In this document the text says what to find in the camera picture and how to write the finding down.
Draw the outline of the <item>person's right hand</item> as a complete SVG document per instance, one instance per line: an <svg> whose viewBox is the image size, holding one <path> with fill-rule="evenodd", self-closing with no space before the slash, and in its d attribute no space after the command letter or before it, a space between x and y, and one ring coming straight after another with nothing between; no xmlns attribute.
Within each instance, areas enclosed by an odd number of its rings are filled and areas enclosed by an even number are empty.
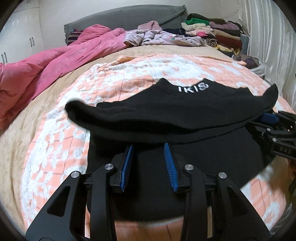
<svg viewBox="0 0 296 241"><path fill-rule="evenodd" d="M295 160L288 159L288 201L289 204L295 201Z"/></svg>

